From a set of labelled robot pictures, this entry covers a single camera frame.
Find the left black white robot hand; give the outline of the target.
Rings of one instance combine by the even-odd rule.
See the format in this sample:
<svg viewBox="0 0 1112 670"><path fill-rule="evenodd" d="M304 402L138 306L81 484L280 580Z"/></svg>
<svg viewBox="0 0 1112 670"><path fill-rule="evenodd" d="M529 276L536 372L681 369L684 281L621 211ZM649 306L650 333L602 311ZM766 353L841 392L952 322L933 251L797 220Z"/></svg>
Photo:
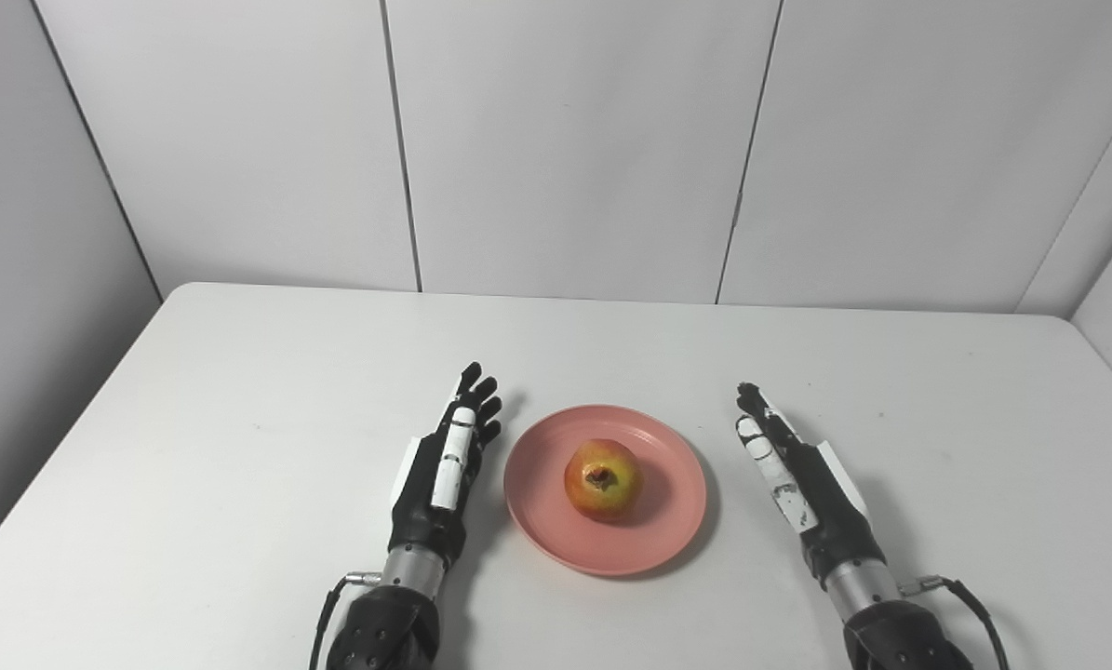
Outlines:
<svg viewBox="0 0 1112 670"><path fill-rule="evenodd" d="M454 387L441 420L419 438L391 506L390 551L411 544L440 556L449 569L467 540L463 513L481 470L484 452L500 436L499 382L470 362Z"/></svg>

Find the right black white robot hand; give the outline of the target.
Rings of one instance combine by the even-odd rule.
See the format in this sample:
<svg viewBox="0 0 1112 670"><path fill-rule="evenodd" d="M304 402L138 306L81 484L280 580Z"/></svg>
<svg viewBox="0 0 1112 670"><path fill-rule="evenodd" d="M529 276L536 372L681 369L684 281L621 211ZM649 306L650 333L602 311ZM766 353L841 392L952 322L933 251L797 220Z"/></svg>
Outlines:
<svg viewBox="0 0 1112 670"><path fill-rule="evenodd" d="M738 430L739 441L756 462L780 463L791 476L790 482L770 484L773 493L793 487L808 510L788 517L797 531L802 556L810 574L827 589L826 581L835 569L850 561L877 560L886 563L878 540L872 534L866 514L848 499L826 452L820 446L807 444L790 421L761 394L759 386L739 382L737 407L742 420L753 427Z"/></svg>

